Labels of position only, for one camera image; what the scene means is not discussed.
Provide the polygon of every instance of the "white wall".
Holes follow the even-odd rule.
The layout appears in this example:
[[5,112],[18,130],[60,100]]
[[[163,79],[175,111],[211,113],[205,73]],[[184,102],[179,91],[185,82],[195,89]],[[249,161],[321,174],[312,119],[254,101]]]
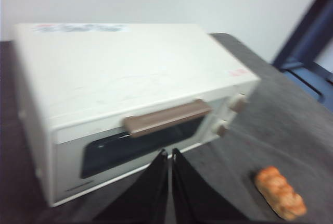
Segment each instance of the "white wall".
[[198,23],[234,35],[267,61],[312,0],[1,0],[1,40],[17,22]]
[[333,73],[333,39],[320,52],[315,62],[327,71]]

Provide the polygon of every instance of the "brown handle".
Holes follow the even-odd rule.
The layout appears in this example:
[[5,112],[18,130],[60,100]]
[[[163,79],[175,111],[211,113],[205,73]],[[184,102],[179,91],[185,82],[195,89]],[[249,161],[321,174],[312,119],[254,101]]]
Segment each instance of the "brown handle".
[[123,121],[125,128],[136,138],[173,125],[199,118],[211,111],[211,107],[201,99],[192,103],[164,109],[142,116],[129,116]]

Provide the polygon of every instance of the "oven top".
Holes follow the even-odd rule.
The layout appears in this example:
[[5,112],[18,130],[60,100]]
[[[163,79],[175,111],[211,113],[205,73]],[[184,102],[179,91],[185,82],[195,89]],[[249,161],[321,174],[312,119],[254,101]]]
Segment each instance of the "oven top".
[[195,24],[18,24],[43,117],[74,121],[258,78]]

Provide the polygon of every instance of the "oven door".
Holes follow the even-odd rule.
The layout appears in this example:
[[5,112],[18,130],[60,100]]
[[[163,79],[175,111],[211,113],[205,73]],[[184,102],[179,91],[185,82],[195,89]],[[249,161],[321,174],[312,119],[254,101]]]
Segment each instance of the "oven door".
[[123,119],[123,127],[57,145],[55,202],[97,189],[149,164],[165,148],[200,145],[222,99],[202,100]]

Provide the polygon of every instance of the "table surface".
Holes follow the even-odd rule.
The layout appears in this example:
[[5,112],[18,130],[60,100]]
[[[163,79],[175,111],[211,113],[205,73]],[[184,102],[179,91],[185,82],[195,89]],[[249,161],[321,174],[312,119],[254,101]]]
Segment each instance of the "table surface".
[[[253,184],[259,169],[274,165],[305,200],[308,213],[299,221],[333,223],[333,115],[234,37],[213,36],[262,82],[225,137],[188,151],[185,157],[251,219],[279,220]],[[0,221],[23,224],[92,219],[139,173],[48,208],[17,118],[11,49],[11,42],[1,43]],[[171,195],[165,223],[175,223]]]

